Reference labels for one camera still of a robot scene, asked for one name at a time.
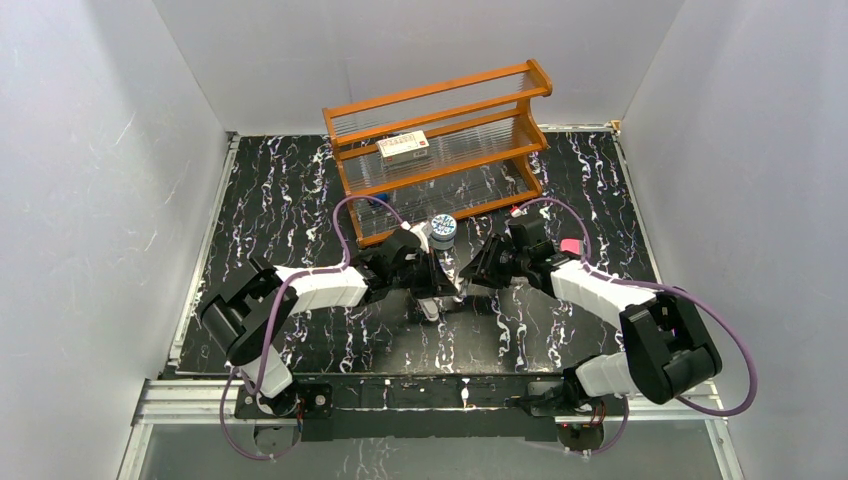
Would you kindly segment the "white stapler part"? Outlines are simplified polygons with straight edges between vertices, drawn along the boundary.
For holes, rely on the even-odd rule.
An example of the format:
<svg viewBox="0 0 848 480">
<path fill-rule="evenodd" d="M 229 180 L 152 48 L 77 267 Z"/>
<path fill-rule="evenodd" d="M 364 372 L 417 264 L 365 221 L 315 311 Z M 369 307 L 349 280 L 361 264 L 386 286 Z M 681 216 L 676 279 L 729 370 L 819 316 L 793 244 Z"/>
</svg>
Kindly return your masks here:
<svg viewBox="0 0 848 480">
<path fill-rule="evenodd" d="M 437 302 L 432 299 L 420 299 L 418 304 L 425 316 L 425 318 L 430 322 L 436 322 L 440 318 L 440 308 Z"/>
</svg>

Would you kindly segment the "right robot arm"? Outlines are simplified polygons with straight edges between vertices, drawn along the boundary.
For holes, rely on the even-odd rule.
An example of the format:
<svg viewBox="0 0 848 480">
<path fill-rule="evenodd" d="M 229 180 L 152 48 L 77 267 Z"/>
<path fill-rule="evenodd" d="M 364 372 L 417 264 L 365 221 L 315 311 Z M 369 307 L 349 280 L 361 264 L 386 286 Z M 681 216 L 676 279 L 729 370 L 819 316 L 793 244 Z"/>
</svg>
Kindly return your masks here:
<svg viewBox="0 0 848 480">
<path fill-rule="evenodd" d="M 459 273 L 466 284 L 501 289 L 523 278 L 548 296 L 571 302 L 612 325 L 624 349 L 596 355 L 563 372 L 561 385 L 510 400 L 525 410 L 548 404 L 590 413 L 607 395 L 641 394 L 664 404 L 719 374 L 722 358 L 694 303 L 653 287 L 603 280 L 579 255 L 561 251 L 544 220 L 512 219 Z"/>
</svg>

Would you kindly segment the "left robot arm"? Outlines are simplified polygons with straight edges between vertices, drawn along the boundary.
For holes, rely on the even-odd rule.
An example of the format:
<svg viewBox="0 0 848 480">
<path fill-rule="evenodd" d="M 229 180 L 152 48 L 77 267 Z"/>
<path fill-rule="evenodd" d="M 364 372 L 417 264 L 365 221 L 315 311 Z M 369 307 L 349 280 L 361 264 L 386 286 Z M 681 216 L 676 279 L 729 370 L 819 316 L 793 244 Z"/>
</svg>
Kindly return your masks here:
<svg viewBox="0 0 848 480">
<path fill-rule="evenodd" d="M 397 229 L 340 267 L 289 268 L 252 258 L 200 309 L 200 323 L 224 352 L 244 391 L 264 414 L 289 417 L 314 407 L 273 346 L 292 315 L 354 308 L 406 290 L 430 317 L 458 289 L 420 233 Z"/>
</svg>

